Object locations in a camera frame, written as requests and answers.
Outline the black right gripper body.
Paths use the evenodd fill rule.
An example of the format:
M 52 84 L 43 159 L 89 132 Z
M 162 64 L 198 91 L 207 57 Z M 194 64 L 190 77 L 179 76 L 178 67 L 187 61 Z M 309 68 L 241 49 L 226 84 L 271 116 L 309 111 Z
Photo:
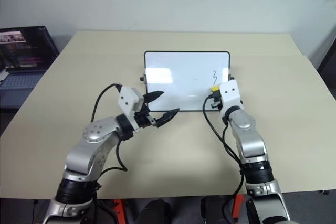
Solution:
M 211 99 L 211 107 L 212 109 L 221 110 L 223 107 L 222 100 L 221 100 L 221 93 L 219 91 L 214 91 L 209 96 Z

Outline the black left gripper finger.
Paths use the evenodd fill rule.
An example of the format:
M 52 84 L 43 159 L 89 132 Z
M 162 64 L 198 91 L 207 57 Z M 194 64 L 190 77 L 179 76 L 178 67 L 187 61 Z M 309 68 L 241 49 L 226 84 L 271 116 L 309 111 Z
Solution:
M 151 103 L 160 97 L 163 91 L 153 91 L 143 95 L 144 103 Z
M 173 119 L 178 112 L 180 111 L 179 108 L 173 109 L 170 111 L 165 112 L 159 119 L 156 120 L 156 127 L 159 128 L 164 124 L 168 123 L 171 119 Z

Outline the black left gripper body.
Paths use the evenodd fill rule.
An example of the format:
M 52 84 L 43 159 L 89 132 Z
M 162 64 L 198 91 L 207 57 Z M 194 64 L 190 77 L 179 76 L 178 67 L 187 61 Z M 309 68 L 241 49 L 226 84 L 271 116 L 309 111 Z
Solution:
M 150 110 L 146 104 L 143 104 L 139 112 L 135 112 L 134 119 L 139 128 L 156 126 L 155 118 L 150 116 Z

